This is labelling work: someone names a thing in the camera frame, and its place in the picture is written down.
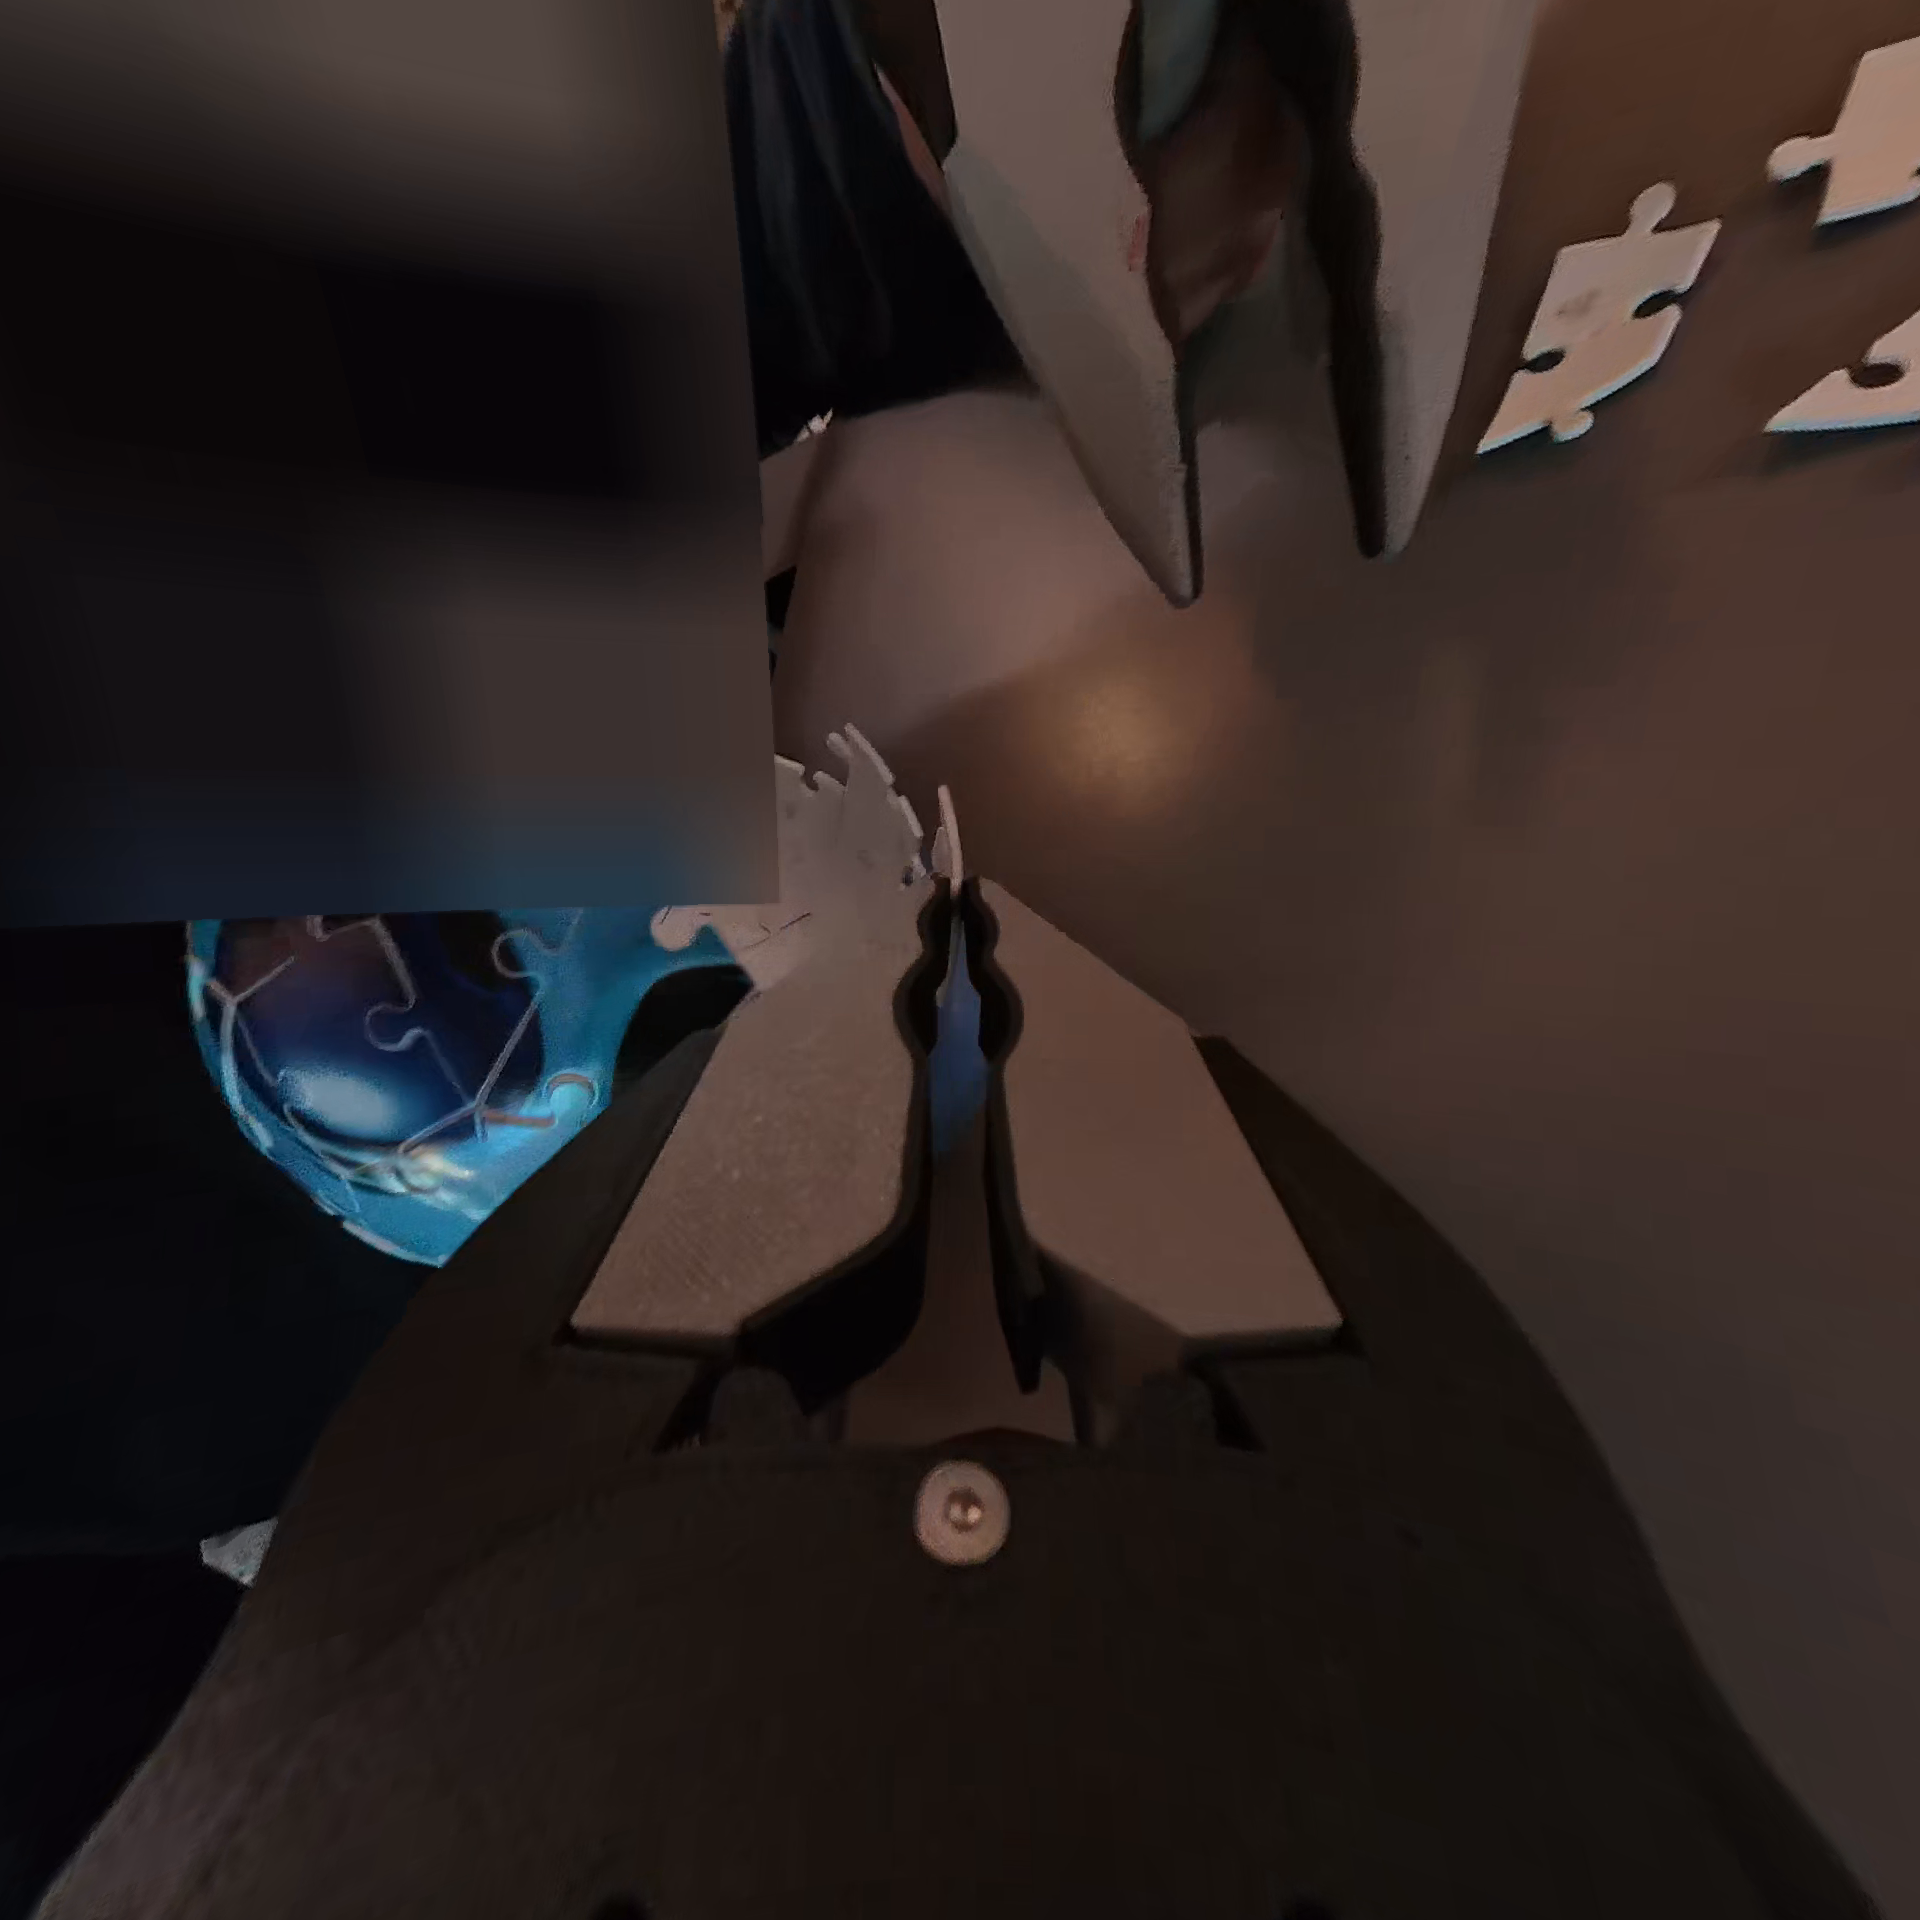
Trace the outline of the blue white puzzle ball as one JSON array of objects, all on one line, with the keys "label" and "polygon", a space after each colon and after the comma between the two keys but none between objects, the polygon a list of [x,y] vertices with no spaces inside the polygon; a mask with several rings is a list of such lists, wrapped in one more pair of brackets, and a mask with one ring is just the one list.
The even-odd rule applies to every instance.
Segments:
[{"label": "blue white puzzle ball", "polygon": [[185,1004],[241,1135],[350,1236],[441,1266],[618,1090],[929,877],[870,740],[827,754],[774,759],[772,903],[189,920]]}]

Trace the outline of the white puzzle pieces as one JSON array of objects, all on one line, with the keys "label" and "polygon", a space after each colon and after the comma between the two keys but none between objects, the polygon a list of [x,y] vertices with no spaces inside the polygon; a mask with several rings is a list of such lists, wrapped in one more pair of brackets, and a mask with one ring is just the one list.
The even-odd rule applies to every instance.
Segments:
[{"label": "white puzzle pieces", "polygon": [[[1821,174],[1814,230],[1874,224],[1917,199],[1917,38],[1858,58],[1834,126],[1793,135],[1766,158],[1788,186]],[[1669,227],[1674,183],[1642,189],[1616,232],[1562,246],[1521,348],[1521,367],[1483,427],[1476,453],[1547,435],[1578,442],[1594,407],[1666,354],[1721,224]],[[1821,374],[1766,423],[1771,436],[1837,436],[1917,420],[1917,317],[1883,332],[1851,365]]]}]

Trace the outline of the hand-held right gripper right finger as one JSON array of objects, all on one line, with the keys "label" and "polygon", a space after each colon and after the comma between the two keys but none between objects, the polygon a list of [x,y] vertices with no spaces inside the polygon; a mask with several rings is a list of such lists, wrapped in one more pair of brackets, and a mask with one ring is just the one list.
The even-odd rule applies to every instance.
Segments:
[{"label": "hand-held right gripper right finger", "polygon": [[1021,1392],[1106,1442],[1138,1388],[1325,1349],[1345,1316],[1189,1022],[993,879],[966,882],[982,1194]]}]

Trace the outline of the blue plastic ball stand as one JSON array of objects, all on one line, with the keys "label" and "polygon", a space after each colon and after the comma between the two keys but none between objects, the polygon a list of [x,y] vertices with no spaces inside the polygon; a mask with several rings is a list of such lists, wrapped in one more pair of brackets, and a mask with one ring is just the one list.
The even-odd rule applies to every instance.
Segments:
[{"label": "blue plastic ball stand", "polygon": [[990,1067],[980,1047],[980,996],[962,951],[952,958],[938,1000],[934,1045],[929,1056],[929,1128],[934,1160],[946,1159],[980,1112]]}]

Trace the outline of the person's left hand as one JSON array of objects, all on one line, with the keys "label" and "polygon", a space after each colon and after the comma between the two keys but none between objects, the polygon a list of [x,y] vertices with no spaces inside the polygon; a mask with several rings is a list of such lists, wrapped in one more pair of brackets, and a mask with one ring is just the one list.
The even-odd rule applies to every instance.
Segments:
[{"label": "person's left hand", "polygon": [[1350,83],[1346,4],[1218,2],[1193,104],[1169,135],[1141,136],[1133,38],[1125,115],[1148,202],[1142,269],[1174,351],[1260,278],[1305,191],[1324,123],[1345,128],[1353,112]]}]

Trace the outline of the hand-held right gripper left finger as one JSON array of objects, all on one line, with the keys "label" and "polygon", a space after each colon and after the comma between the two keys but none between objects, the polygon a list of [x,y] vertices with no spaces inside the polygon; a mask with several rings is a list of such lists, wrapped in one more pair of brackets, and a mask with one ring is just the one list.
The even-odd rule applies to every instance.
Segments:
[{"label": "hand-held right gripper left finger", "polygon": [[733,1010],[569,1316],[576,1344],[760,1366],[805,1411],[904,1347],[952,926],[952,884],[922,879]]}]

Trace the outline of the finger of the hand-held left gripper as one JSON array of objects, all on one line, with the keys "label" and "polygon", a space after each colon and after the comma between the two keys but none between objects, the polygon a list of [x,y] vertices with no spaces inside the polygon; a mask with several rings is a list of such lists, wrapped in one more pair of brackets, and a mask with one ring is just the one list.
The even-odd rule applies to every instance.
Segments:
[{"label": "finger of the hand-held left gripper", "polygon": [[1202,582],[1180,354],[1126,151],[1137,4],[940,2],[952,220],[1115,534],[1173,606]]},{"label": "finger of the hand-held left gripper", "polygon": [[1409,543],[1450,430],[1541,7],[1341,8],[1316,267],[1355,538],[1377,560]]}]

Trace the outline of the person's left forearm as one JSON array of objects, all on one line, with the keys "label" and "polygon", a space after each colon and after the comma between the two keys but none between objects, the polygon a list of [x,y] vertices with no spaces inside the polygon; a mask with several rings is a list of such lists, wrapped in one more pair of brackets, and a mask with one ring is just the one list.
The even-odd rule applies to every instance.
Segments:
[{"label": "person's left forearm", "polygon": [[817,418],[1024,382],[854,4],[740,4],[723,71],[760,458]]}]

